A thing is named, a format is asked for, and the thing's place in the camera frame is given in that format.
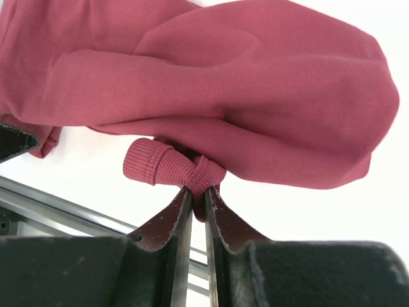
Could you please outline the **red tank top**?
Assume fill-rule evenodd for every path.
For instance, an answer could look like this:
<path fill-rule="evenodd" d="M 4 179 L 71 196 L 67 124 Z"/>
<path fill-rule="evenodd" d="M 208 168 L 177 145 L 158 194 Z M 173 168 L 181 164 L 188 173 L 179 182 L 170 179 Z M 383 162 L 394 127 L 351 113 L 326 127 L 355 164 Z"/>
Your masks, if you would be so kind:
<path fill-rule="evenodd" d="M 61 129 L 134 134 L 127 178 L 204 193 L 227 172 L 333 189 L 363 178 L 399 94 L 378 42 L 291 1 L 5 1 L 1 121 L 45 157 Z"/>

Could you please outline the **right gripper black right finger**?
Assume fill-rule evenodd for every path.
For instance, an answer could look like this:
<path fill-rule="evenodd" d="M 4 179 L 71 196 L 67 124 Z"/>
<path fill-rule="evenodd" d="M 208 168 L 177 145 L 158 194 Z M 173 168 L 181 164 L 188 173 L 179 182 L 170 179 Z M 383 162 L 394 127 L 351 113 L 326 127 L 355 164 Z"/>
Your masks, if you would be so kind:
<path fill-rule="evenodd" d="M 212 306 L 408 306 L 408 273 L 371 241 L 273 241 L 205 193 Z"/>

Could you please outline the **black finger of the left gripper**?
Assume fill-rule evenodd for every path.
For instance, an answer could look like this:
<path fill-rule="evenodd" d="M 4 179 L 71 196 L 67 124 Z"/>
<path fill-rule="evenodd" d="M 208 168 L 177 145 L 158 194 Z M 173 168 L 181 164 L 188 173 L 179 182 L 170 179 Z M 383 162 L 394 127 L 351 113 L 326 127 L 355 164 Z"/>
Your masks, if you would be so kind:
<path fill-rule="evenodd" d="M 32 133 L 1 123 L 0 160 L 1 163 L 18 157 L 40 146 Z"/>

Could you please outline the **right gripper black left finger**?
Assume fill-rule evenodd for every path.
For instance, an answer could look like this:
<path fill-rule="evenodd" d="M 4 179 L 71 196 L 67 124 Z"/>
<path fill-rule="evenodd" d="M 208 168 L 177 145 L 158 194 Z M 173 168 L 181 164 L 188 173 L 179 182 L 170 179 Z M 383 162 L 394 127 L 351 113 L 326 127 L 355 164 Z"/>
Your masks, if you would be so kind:
<path fill-rule="evenodd" d="M 185 306 L 192 195 L 128 235 L 1 237 L 2 306 Z"/>

